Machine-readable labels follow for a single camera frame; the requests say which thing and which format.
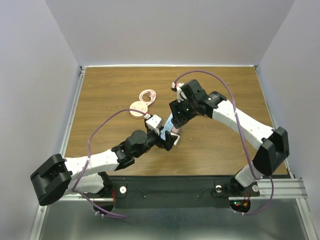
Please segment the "blue power strip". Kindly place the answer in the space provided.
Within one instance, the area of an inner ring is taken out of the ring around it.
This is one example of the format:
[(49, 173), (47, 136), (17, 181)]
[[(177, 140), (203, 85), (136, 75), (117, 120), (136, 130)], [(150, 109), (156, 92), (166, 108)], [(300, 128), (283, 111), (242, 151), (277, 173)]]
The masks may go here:
[(173, 114), (171, 113), (169, 115), (169, 117), (167, 118), (162, 130), (160, 131), (160, 138), (162, 140), (166, 140), (166, 132), (169, 132), (171, 133), (172, 132), (172, 129), (174, 127), (173, 123), (172, 123), (172, 119), (173, 119)]

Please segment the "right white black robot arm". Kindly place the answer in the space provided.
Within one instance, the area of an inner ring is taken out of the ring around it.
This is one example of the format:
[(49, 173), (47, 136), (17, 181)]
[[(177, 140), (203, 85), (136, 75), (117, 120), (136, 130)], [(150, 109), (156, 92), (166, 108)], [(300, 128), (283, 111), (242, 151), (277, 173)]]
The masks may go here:
[(249, 142), (256, 154), (230, 181), (231, 192), (242, 195), (248, 186), (263, 176), (271, 176), (290, 154), (288, 132), (276, 129), (253, 119), (236, 108), (217, 91), (210, 94), (196, 79), (187, 83), (172, 83), (177, 99), (169, 103), (172, 123), (181, 128), (197, 116), (216, 120), (240, 135), (243, 143)]

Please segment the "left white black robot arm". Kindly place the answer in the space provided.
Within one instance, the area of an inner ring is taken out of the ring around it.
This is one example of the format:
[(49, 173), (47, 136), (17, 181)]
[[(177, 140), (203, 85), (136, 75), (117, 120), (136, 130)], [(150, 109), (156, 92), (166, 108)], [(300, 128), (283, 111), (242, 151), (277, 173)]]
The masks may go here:
[(49, 157), (30, 176), (40, 206), (48, 206), (65, 195), (81, 191), (106, 197), (111, 184), (105, 173), (125, 169), (152, 147), (170, 151), (180, 136), (164, 127), (135, 130), (125, 141), (90, 157), (63, 158), (60, 153)]

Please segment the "pink cube adapter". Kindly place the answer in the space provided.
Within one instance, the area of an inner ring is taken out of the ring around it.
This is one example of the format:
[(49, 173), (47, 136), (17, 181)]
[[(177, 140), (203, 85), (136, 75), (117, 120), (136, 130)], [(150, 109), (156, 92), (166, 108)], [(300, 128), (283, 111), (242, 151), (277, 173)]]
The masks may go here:
[(175, 128), (173, 127), (171, 132), (176, 134), (176, 135), (180, 135), (181, 134), (182, 129), (181, 128)]

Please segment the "white cube adapter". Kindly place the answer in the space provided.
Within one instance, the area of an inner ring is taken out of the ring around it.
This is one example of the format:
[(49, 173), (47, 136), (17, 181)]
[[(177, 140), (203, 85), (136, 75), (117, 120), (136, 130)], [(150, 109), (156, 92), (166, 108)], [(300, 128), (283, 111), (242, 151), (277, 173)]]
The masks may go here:
[(173, 145), (176, 146), (178, 144), (179, 140), (180, 140), (180, 136), (176, 135), (176, 140), (174, 141)]

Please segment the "pink round power strip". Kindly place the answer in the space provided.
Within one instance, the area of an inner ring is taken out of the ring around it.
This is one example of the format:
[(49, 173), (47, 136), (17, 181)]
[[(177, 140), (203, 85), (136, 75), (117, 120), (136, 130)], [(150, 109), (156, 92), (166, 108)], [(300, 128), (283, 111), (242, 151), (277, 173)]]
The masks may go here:
[(144, 114), (148, 112), (148, 105), (143, 101), (135, 101), (130, 106), (130, 115), (135, 119), (143, 119)]

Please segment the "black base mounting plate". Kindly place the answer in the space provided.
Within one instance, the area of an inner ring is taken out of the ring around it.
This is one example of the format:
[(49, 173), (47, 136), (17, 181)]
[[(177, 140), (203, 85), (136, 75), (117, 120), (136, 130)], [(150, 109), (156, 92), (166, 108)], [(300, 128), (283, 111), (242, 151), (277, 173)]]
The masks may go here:
[(109, 176), (93, 199), (115, 199), (117, 209), (229, 208), (230, 198), (258, 197), (253, 186), (241, 187), (231, 175)]

